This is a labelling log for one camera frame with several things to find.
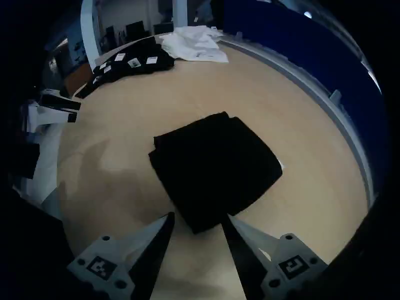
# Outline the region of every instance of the pile of black clothes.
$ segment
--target pile of black clothes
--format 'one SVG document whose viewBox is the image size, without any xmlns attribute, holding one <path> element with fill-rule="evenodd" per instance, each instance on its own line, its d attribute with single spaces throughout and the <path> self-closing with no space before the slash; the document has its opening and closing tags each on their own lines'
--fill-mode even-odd
<svg viewBox="0 0 400 300">
<path fill-rule="evenodd" d="M 226 112 L 156 136 L 154 146 L 151 164 L 195 234 L 246 209 L 282 175 L 270 148 Z"/>
<path fill-rule="evenodd" d="M 116 61 L 118 54 L 125 55 L 122 60 Z M 151 63 L 148 63 L 148 58 L 154 59 Z M 93 70 L 93 76 L 76 96 L 84 99 L 99 86 L 105 83 L 113 83 L 125 76 L 169 70 L 174 66 L 174 62 L 175 59 L 170 57 L 160 44 L 156 43 L 153 36 L 138 40 L 111 56 L 104 64 L 96 66 Z"/>
</svg>

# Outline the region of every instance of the white pillar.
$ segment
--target white pillar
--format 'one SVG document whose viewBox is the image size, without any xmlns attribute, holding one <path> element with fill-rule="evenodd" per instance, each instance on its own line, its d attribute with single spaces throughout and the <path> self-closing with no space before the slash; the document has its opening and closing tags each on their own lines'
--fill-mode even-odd
<svg viewBox="0 0 400 300">
<path fill-rule="evenodd" d="M 173 27 L 188 26 L 188 0 L 173 0 Z"/>
<path fill-rule="evenodd" d="M 93 0 L 82 1 L 80 30 L 82 31 L 83 45 L 92 71 L 96 67 L 95 59 L 100 56 L 93 27 L 93 9 L 95 9 Z"/>
</svg>

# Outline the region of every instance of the blue panel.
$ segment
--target blue panel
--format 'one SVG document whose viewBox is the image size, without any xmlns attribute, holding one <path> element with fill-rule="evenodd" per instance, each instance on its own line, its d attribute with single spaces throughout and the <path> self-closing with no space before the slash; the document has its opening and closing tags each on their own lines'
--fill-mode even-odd
<svg viewBox="0 0 400 300">
<path fill-rule="evenodd" d="M 391 162 L 383 97 L 360 60 L 332 32 L 285 7 L 256 0 L 225 1 L 224 31 L 284 55 L 317 78 L 341 103 L 354 123 L 379 191 Z"/>
</svg>

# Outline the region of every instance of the round table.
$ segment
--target round table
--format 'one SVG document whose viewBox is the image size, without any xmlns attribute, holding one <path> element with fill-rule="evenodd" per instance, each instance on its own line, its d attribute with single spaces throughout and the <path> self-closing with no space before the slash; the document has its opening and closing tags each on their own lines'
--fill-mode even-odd
<svg viewBox="0 0 400 300">
<path fill-rule="evenodd" d="M 352 237 L 367 214 L 366 191 L 334 122 L 273 68 L 221 48 L 229 63 L 177 60 L 172 70 L 124 77 L 82 100 L 76 123 L 64 128 L 57 175 L 75 255 L 99 236 L 121 238 L 176 211 L 150 164 L 153 137 L 223 111 L 285 166 L 237 218 L 277 238 L 294 233 L 326 263 Z M 193 235 L 176 214 L 152 299 L 245 299 L 221 225 Z"/>
</svg>

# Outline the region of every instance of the clothing tag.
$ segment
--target clothing tag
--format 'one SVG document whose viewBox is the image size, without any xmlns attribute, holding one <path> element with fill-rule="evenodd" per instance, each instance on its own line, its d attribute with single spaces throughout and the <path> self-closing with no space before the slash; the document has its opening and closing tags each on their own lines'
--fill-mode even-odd
<svg viewBox="0 0 400 300">
<path fill-rule="evenodd" d="M 128 61 L 128 65 L 131 68 L 137 68 L 141 66 L 141 62 L 136 57 Z"/>
<path fill-rule="evenodd" d="M 149 58 L 147 58 L 146 64 L 147 64 L 147 65 L 148 65 L 148 64 L 156 64 L 158 58 L 159 58 L 158 56 L 149 57 Z"/>
<path fill-rule="evenodd" d="M 94 80 L 93 80 L 93 84 L 95 84 L 96 81 L 98 81 L 101 78 L 101 76 L 97 76 Z"/>
<path fill-rule="evenodd" d="M 118 54 L 116 55 L 114 61 L 115 61 L 115 62 L 122 61 L 122 60 L 124 59 L 124 57 L 125 57 L 125 53 L 118 53 Z"/>
<path fill-rule="evenodd" d="M 109 65 L 108 67 L 106 67 L 106 68 L 104 69 L 104 74 L 107 73 L 107 72 L 110 71 L 110 70 L 111 70 L 111 66 Z"/>
</svg>

